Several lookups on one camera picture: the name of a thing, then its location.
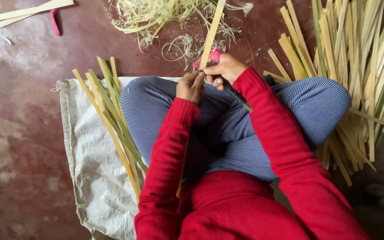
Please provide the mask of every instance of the leg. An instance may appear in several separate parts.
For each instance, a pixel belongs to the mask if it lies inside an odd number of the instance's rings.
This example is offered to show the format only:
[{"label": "leg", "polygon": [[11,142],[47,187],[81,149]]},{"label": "leg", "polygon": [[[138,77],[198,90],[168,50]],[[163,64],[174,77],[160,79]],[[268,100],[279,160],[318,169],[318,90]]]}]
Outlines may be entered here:
[{"label": "leg", "polygon": [[[151,162],[151,151],[159,129],[176,96],[176,85],[176,82],[150,76],[134,79],[122,90],[121,106],[125,121],[147,165]],[[205,92],[199,104],[201,114],[194,127],[207,126],[214,122],[229,109],[232,102],[226,92],[205,84]],[[204,163],[215,158],[192,130],[184,176],[187,178],[196,172],[205,172],[207,169],[203,168],[208,167],[208,164]]]},{"label": "leg", "polygon": [[[272,89],[294,114],[312,149],[323,143],[350,105],[347,90],[325,78],[302,79],[276,85]],[[269,158],[251,126],[248,112],[243,107],[232,105],[211,128],[213,136],[228,142],[228,147],[225,156],[213,162],[207,172],[235,170],[265,181],[276,179]]]}]

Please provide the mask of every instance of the concrete floor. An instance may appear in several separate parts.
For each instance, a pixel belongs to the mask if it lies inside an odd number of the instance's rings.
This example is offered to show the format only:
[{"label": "concrete floor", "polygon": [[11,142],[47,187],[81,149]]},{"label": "concrete floor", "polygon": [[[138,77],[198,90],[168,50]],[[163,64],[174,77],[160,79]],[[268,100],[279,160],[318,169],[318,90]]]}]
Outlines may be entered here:
[{"label": "concrete floor", "polygon": [[[0,0],[0,13],[45,2]],[[280,74],[267,50],[273,48],[286,63],[277,42],[287,31],[279,12],[285,0],[253,2],[247,18],[241,12],[229,13],[242,20],[234,25],[244,35],[228,51],[243,61],[253,58],[249,64],[259,73]],[[293,3],[308,46],[314,46],[311,2]],[[164,60],[161,46],[180,34],[200,32],[180,32],[178,24],[169,24],[152,49],[142,53],[135,39],[112,27],[106,0],[75,1],[60,9],[59,18],[61,37],[53,34],[48,12],[1,29],[14,44],[0,37],[0,239],[90,238],[75,211],[59,94],[50,92],[55,82],[73,78],[74,68],[98,69],[96,56],[114,56],[124,76],[182,76],[184,63]]]}]

